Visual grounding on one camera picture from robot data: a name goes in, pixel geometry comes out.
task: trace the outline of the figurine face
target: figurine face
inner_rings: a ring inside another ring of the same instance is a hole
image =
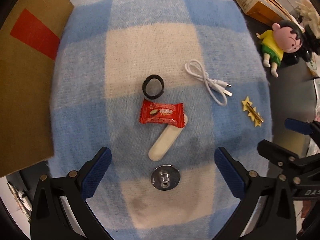
[[[275,39],[277,45],[280,49],[287,53],[296,52],[301,48],[301,40],[296,40],[297,35],[291,33],[292,28],[290,27],[280,27],[278,23],[272,25],[273,38]]]

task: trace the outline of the printed cookie image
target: printed cookie image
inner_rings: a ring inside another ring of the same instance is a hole
[[[156,115],[159,112],[158,109],[153,109],[150,111],[150,115]]]

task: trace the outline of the toy doll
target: toy doll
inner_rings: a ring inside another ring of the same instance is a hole
[[[263,65],[271,67],[271,74],[278,77],[277,68],[280,66],[283,53],[293,53],[300,49],[303,34],[299,26],[289,20],[274,23],[272,30],[256,35],[262,40]]]

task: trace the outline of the blue and white checkered cloth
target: blue and white checkered cloth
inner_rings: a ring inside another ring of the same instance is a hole
[[[238,204],[214,150],[224,146],[265,176],[268,163],[256,146],[272,137],[268,82],[240,9],[233,0],[71,1],[52,86],[52,176],[78,170],[109,147],[112,164],[87,202],[115,240],[212,239]],[[211,78],[232,84],[227,106],[185,72],[192,58]],[[151,74],[165,83],[157,102],[183,102],[189,120],[159,162],[148,151],[165,125],[138,122]],[[265,120],[261,127],[242,112],[246,96]],[[181,173],[170,191],[150,182],[162,164]]]

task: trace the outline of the metal disc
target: metal disc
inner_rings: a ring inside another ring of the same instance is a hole
[[[180,173],[171,165],[162,165],[154,169],[150,179],[156,189],[170,190],[179,184]]]

